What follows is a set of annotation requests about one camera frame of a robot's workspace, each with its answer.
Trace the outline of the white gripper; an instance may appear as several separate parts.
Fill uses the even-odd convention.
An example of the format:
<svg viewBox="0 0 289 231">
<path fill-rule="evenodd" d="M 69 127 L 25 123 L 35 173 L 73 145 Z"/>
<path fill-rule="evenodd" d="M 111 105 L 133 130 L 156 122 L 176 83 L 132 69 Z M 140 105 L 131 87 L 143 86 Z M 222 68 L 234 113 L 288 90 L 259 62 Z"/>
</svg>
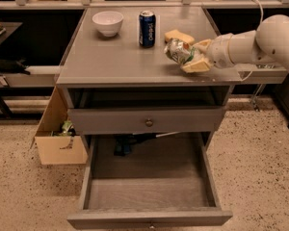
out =
<svg viewBox="0 0 289 231">
<path fill-rule="evenodd" d="M 217 68 L 233 67 L 233 62 L 230 59 L 228 46 L 232 34 L 220 35 L 211 39 L 204 39 L 194 44 L 194 48 L 201 53 L 205 53 L 209 61 Z M 206 58 L 201 58 L 198 61 L 187 62 L 181 66 L 181 69 L 186 73 L 200 73 L 209 71 L 212 65 Z"/>
</svg>

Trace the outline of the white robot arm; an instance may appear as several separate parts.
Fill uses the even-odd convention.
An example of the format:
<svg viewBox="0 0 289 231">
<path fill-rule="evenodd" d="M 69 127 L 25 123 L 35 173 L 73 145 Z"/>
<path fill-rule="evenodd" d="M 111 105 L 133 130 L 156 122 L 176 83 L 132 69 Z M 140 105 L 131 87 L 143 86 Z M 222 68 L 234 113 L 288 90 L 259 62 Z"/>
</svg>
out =
<svg viewBox="0 0 289 231">
<path fill-rule="evenodd" d="M 205 72 L 213 66 L 280 64 L 289 74 L 289 17 L 276 14 L 263 20 L 256 30 L 206 39 L 194 48 L 194 58 L 181 66 L 186 73 Z"/>
</svg>

